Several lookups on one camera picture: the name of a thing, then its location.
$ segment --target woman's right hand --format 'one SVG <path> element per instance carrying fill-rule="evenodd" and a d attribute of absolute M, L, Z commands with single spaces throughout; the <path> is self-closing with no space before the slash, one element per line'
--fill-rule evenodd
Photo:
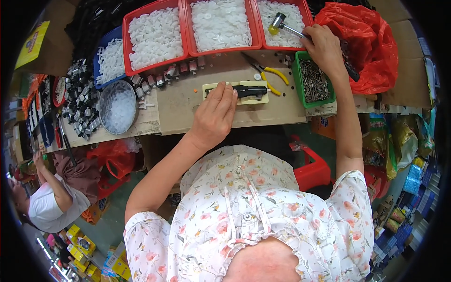
<path fill-rule="evenodd" d="M 224 81 L 211 90 L 196 113 L 185 137 L 203 153 L 221 143 L 229 134 L 235 116 L 238 93 Z"/>
<path fill-rule="evenodd" d="M 36 154 L 34 154 L 33 162 L 38 171 L 41 171 L 43 168 L 46 167 L 44 165 L 44 159 L 42 158 L 42 153 L 40 151 L 38 151 Z"/>
<path fill-rule="evenodd" d="M 312 27 L 306 27 L 303 33 L 312 37 L 313 43 L 305 38 L 300 40 L 319 68 L 331 80 L 335 78 L 349 80 L 343 62 L 340 40 L 332 33 L 330 28 L 327 25 L 314 24 Z"/>

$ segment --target green floor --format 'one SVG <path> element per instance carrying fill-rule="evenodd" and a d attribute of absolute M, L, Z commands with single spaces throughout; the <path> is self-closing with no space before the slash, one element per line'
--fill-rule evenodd
<path fill-rule="evenodd" d="M 306 143 L 322 157 L 331 168 L 331 177 L 335 177 L 335 140 L 312 133 L 310 124 L 285 125 L 284 129 L 288 136 L 292 134 L 298 135 L 302 142 Z M 297 164 L 300 166 L 304 157 L 302 153 L 298 153 L 297 156 Z M 123 184 L 111 194 L 110 208 L 102 215 L 95 226 L 86 223 L 82 218 L 78 218 L 74 222 L 97 245 L 97 249 L 104 256 L 106 256 L 110 245 L 117 246 L 124 240 L 124 212 L 127 199 L 135 185 L 144 177 L 144 174 L 142 172 L 132 173 L 131 176 L 132 180 L 130 182 Z"/>

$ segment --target green plastic container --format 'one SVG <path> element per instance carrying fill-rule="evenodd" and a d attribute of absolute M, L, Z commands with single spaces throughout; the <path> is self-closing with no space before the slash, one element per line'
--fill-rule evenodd
<path fill-rule="evenodd" d="M 303 103 L 305 108 L 312 108 L 321 106 L 324 104 L 329 104 L 335 102 L 335 92 L 334 88 L 332 87 L 332 82 L 330 79 L 326 76 L 327 79 L 327 89 L 329 89 L 330 98 L 323 101 L 316 101 L 311 103 L 305 102 L 305 95 L 304 95 L 304 83 L 302 80 L 302 74 L 301 74 L 301 66 L 299 64 L 299 60 L 311 60 L 312 58 L 308 54 L 307 51 L 297 51 L 295 54 L 295 61 L 293 65 L 291 66 L 291 69 L 293 71 L 293 78 L 295 79 L 296 84 L 296 92 L 298 93 L 299 100 Z"/>

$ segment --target yellow-handled pliers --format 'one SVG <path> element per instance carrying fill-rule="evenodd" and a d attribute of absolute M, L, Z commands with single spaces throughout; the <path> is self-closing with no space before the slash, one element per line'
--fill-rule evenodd
<path fill-rule="evenodd" d="M 246 55 L 245 53 L 241 52 L 241 54 L 243 55 L 243 57 L 246 59 L 246 61 L 248 61 L 248 63 L 250 63 L 258 72 L 260 72 L 260 75 L 262 76 L 262 79 L 266 81 L 266 83 L 268 84 L 268 88 L 269 90 L 271 90 L 274 94 L 276 95 L 281 95 L 280 91 L 277 91 L 276 89 L 274 89 L 268 82 L 268 80 L 266 79 L 265 76 L 265 71 L 269 71 L 272 73 L 277 74 L 278 76 L 280 76 L 283 81 L 285 82 L 286 85 L 288 85 L 288 80 L 286 79 L 286 77 L 283 75 L 283 73 L 281 73 L 280 71 L 270 68 L 270 67 L 264 67 L 261 64 L 258 63 L 258 61 L 256 59 L 254 59 L 253 57 Z"/>

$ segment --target hammer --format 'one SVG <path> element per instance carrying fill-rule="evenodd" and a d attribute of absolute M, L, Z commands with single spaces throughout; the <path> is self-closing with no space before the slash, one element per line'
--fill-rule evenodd
<path fill-rule="evenodd" d="M 312 42 L 312 39 L 310 36 L 307 37 L 307 36 L 303 35 L 302 33 L 300 33 L 299 31 L 297 31 L 293 28 L 290 28 L 289 26 L 284 24 L 283 22 L 285 21 L 285 18 L 286 18 L 286 16 L 282 13 L 276 14 L 276 16 L 272 19 L 272 22 L 268 27 L 268 31 L 271 35 L 276 35 L 277 33 L 279 33 L 279 29 L 283 29 L 299 38 L 305 38 Z M 346 67 L 346 70 L 348 71 L 349 76 L 355 82 L 357 82 L 360 79 L 359 73 L 355 70 L 355 68 L 350 63 L 348 63 L 346 61 L 344 61 L 344 63 L 345 63 L 345 67 Z"/>
<path fill-rule="evenodd" d="M 283 29 L 297 37 L 305 38 L 305 39 L 308 39 L 311 41 L 311 39 L 309 37 L 303 35 L 299 31 L 297 31 L 293 28 L 290 28 L 289 26 L 284 24 L 283 22 L 285 21 L 285 18 L 286 18 L 286 16 L 284 14 L 277 13 L 276 16 L 272 19 L 271 24 L 269 25 L 269 28 L 268 28 L 269 33 L 272 35 L 276 35 L 279 33 L 279 29 Z"/>

